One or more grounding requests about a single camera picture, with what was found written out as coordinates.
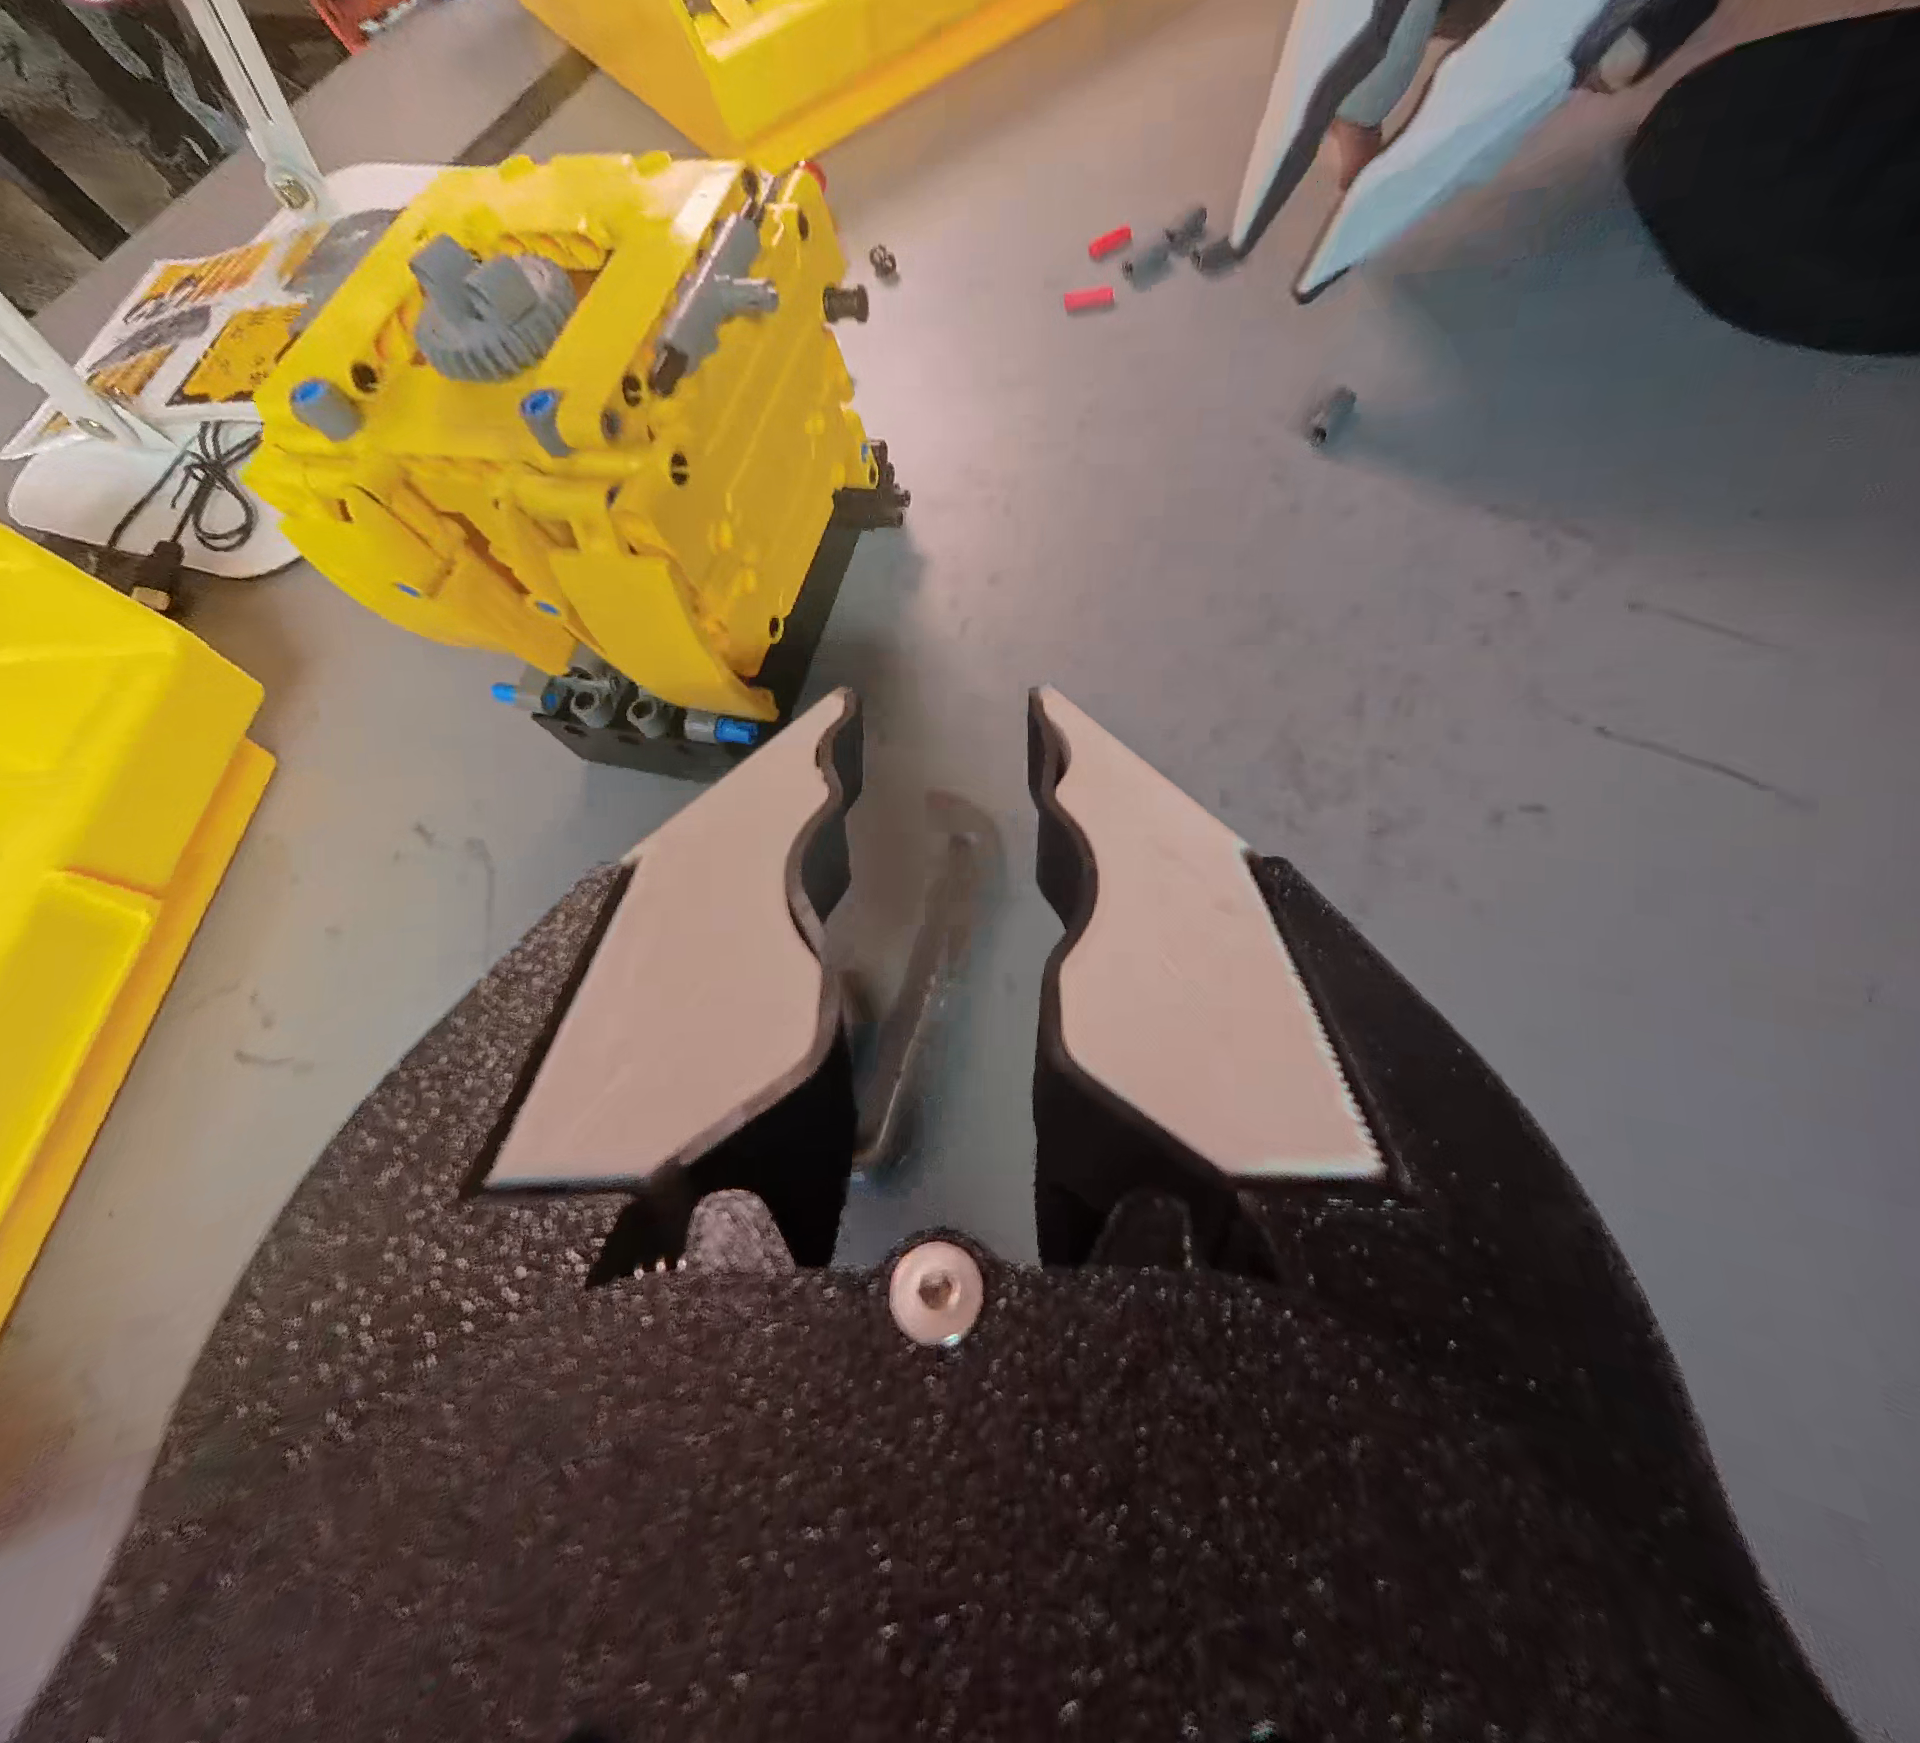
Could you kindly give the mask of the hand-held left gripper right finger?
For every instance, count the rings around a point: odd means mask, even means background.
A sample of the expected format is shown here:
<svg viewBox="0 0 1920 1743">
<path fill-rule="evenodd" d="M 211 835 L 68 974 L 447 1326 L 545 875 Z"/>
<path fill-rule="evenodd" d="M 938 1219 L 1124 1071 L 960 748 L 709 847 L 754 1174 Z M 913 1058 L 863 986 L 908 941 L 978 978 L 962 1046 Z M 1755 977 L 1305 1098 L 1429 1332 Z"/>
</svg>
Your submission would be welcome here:
<svg viewBox="0 0 1920 1743">
<path fill-rule="evenodd" d="M 1040 1260 L 1089 1264 L 1141 1198 L 1214 1259 L 1247 1198 L 1380 1193 L 1381 1138 L 1253 847 L 1057 685 L 1025 698 L 1025 783 L 1062 927 L 1031 1089 Z"/>
</svg>

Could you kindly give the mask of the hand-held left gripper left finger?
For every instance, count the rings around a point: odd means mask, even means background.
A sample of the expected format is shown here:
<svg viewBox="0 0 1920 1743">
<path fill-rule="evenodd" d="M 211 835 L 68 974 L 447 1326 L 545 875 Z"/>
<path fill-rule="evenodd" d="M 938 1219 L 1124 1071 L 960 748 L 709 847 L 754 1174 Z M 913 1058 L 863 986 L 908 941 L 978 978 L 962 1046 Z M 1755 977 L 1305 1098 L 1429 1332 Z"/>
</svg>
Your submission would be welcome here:
<svg viewBox="0 0 1920 1743">
<path fill-rule="evenodd" d="M 676 1266 L 754 1194 L 834 1260 L 860 1107 L 827 919 L 851 882 L 861 703 L 834 690 L 643 838 L 481 1160 L 490 1194 L 621 1194 L 611 1267 Z"/>
</svg>

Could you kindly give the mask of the grey lego handle assembly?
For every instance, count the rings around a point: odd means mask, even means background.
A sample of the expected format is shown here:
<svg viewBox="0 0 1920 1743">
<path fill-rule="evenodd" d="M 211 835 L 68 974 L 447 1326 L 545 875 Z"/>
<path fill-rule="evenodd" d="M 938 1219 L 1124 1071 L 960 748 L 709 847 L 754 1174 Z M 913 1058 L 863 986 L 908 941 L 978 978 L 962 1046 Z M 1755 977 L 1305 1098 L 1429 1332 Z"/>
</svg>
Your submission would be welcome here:
<svg viewBox="0 0 1920 1743">
<path fill-rule="evenodd" d="M 975 941 L 1005 885 L 1002 840 L 981 807 L 934 788 L 925 794 L 925 819 L 934 851 L 900 988 L 882 1011 L 874 1011 L 849 982 L 843 1004 L 856 1080 L 851 1177 L 861 1186 L 877 1186 L 910 1160 Z"/>
</svg>

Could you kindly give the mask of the yellow lego vehicle model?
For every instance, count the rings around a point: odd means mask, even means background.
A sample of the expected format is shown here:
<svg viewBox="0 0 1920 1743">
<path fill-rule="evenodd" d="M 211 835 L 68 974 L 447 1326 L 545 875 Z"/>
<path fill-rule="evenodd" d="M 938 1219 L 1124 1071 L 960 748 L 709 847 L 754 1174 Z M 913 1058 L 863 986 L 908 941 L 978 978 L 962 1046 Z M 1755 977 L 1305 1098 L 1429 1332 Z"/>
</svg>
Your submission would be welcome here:
<svg viewBox="0 0 1920 1743">
<path fill-rule="evenodd" d="M 255 396 L 244 485 L 334 587 L 588 764 L 715 780 L 797 712 L 861 534 L 871 312 L 824 169 L 654 150 L 435 172 Z"/>
</svg>

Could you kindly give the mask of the white and wooden book stand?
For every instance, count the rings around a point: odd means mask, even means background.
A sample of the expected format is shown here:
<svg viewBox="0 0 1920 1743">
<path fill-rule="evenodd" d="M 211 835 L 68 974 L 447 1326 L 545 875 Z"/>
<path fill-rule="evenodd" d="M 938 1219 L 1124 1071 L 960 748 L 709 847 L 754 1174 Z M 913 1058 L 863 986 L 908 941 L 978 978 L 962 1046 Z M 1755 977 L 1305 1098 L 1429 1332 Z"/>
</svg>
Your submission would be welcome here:
<svg viewBox="0 0 1920 1743">
<path fill-rule="evenodd" d="M 110 6 L 138 0 L 62 3 Z M 308 224 L 331 229 L 320 246 L 320 272 L 307 279 L 316 300 L 307 330 L 397 216 L 381 207 L 351 212 L 345 197 L 373 192 L 407 200 L 428 172 L 363 165 L 325 173 L 243 4 L 170 3 L 183 10 L 233 98 L 276 200 L 274 218 L 255 237 Z M 283 514 L 264 505 L 244 477 L 264 437 L 269 379 L 250 407 L 147 416 L 95 390 L 80 374 L 82 360 L 62 357 L 9 300 L 4 364 L 42 392 L 37 412 L 4 448 L 4 458 L 16 463 L 8 493 L 8 518 L 16 526 L 116 560 L 177 539 L 183 568 L 220 579 L 261 579 L 302 560 Z"/>
</svg>

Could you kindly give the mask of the yellow sticker sheet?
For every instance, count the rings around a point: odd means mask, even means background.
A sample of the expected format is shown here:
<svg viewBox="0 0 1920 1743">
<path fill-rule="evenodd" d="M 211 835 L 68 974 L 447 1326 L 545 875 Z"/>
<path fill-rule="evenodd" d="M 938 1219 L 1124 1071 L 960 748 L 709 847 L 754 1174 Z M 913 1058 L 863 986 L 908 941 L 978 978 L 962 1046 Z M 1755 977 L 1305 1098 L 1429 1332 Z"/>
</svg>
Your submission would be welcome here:
<svg viewBox="0 0 1920 1743">
<path fill-rule="evenodd" d="M 250 407 L 316 309 L 328 224 L 155 263 L 108 317 L 80 374 L 138 414 Z"/>
</svg>

